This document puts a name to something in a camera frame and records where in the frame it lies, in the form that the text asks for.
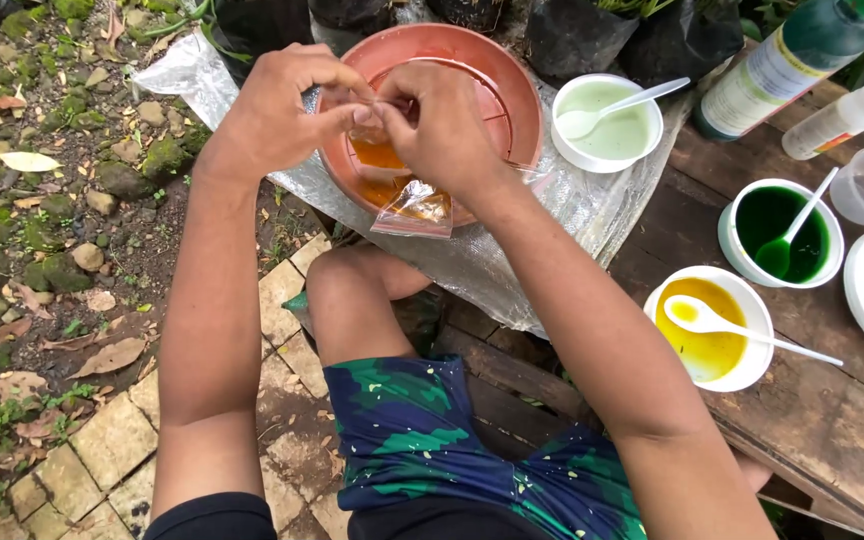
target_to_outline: camouflage shorts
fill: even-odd
[[[475,436],[462,359],[366,358],[325,368],[342,510],[438,496],[495,503],[557,539],[644,539],[616,447],[575,425],[522,461]]]

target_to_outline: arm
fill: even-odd
[[[159,359],[161,429],[152,517],[226,491],[263,495],[256,440],[260,334],[256,198],[262,177],[297,165],[371,116],[362,104],[306,115],[301,92],[336,84],[371,97],[325,45],[258,59],[198,157]]]
[[[412,62],[378,93],[419,102],[415,128],[389,105],[375,110],[405,164],[459,199],[504,250],[559,358],[608,428],[648,534],[774,537],[678,356],[498,159],[470,114],[477,104],[466,77]]]

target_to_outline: plant pot saucer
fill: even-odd
[[[499,157],[535,166],[543,141],[539,94],[519,62],[487,37],[449,24],[401,25],[370,35],[342,56],[343,63],[355,68],[376,89],[392,68],[418,59],[462,69],[470,75],[479,98],[479,114]],[[319,92],[316,113],[322,106]],[[397,191],[390,182],[362,174],[364,165],[345,134],[326,141],[318,153],[339,190],[373,215],[378,215]],[[457,170],[463,166],[455,163]],[[453,210],[453,227],[476,221],[461,205]]]

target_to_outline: person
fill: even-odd
[[[301,93],[316,84],[364,103],[306,114]],[[417,124],[386,104],[396,98],[417,101]],[[461,358],[418,357],[392,312],[390,300],[430,280],[374,246],[327,252],[306,289],[346,458],[348,536],[775,537],[755,496],[762,476],[743,474],[642,310],[497,156],[477,107],[468,77],[431,62],[398,66],[372,90],[325,45],[258,58],[193,170],[159,354],[146,538],[276,537],[256,428],[258,186],[372,115],[415,175],[495,237],[611,442],[577,425],[524,461],[488,452]]]

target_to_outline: plastic bottle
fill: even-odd
[[[798,122],[782,137],[793,160],[811,160],[864,132],[864,86]]]
[[[702,97],[706,139],[734,141],[864,52],[864,0],[806,0]]]

